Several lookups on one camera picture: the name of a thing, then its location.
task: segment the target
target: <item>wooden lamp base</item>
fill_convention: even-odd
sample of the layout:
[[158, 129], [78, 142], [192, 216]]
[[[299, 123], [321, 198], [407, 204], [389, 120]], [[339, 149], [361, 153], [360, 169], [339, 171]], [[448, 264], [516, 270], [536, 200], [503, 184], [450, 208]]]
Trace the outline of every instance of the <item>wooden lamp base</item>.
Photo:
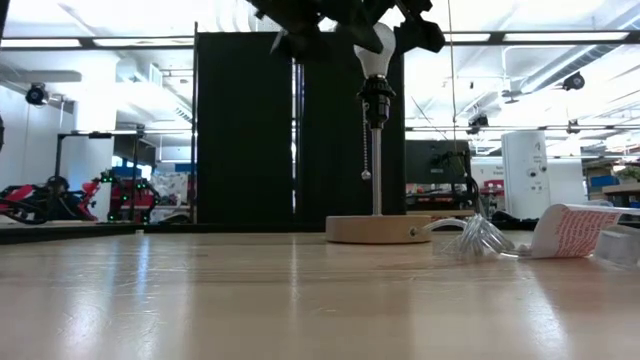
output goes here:
[[425, 215], [330, 216], [326, 239], [345, 244], [419, 244], [431, 241], [420, 232], [430, 222]]

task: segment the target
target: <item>ceiling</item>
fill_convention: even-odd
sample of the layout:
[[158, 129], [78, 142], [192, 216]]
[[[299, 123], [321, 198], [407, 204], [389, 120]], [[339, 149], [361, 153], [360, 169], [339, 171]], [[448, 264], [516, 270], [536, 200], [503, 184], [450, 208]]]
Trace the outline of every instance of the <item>ceiling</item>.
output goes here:
[[[423, 14], [448, 31], [509, 30], [614, 30], [640, 24], [637, 0], [433, 0], [434, 8]], [[206, 31], [265, 31], [277, 27], [259, 22], [245, 0], [11, 0], [6, 37], [62, 36], [167, 36], [193, 33], [198, 21]], [[383, 18], [397, 25], [397, 10]], [[405, 114], [408, 138], [453, 137], [432, 127], [451, 126], [454, 113], [458, 125], [485, 113], [492, 126], [566, 124], [579, 119], [587, 124], [633, 124], [640, 120], [640, 45], [620, 46], [580, 68], [587, 85], [579, 91], [555, 89], [557, 81], [507, 104], [505, 90], [515, 93], [525, 81], [544, 81], [591, 46], [455, 47], [439, 54], [413, 50], [405, 56]], [[13, 70], [75, 70], [90, 72], [113, 66], [122, 57], [155, 63], [164, 77], [164, 87], [187, 106], [192, 96], [193, 53], [190, 50], [136, 50], [126, 52], [75, 51], [4, 52], [0, 63]], [[73, 97], [86, 91], [78, 84], [59, 84], [56, 91]], [[135, 102], [123, 104], [119, 122], [153, 123], [154, 112]], [[472, 139], [482, 151], [499, 148], [501, 132], [481, 132], [456, 138]], [[568, 134], [549, 132], [550, 148], [564, 149]], [[571, 136], [583, 147], [604, 144], [613, 131], [587, 132]], [[173, 137], [165, 144], [187, 145], [188, 139]]]

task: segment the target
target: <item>ceiling light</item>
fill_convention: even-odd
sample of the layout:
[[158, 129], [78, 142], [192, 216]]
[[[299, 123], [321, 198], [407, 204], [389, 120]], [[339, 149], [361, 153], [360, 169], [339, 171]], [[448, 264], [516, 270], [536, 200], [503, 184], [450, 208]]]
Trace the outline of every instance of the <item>ceiling light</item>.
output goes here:
[[119, 38], [119, 39], [94, 39], [93, 42], [98, 46], [193, 46], [193, 37], [180, 38]]
[[462, 33], [462, 34], [444, 34], [446, 42], [486, 42], [491, 34], [485, 33]]
[[558, 33], [511, 33], [504, 36], [505, 42], [515, 41], [614, 41], [629, 36], [629, 32], [558, 32]]
[[3, 48], [65, 48], [81, 47], [78, 39], [4, 39]]

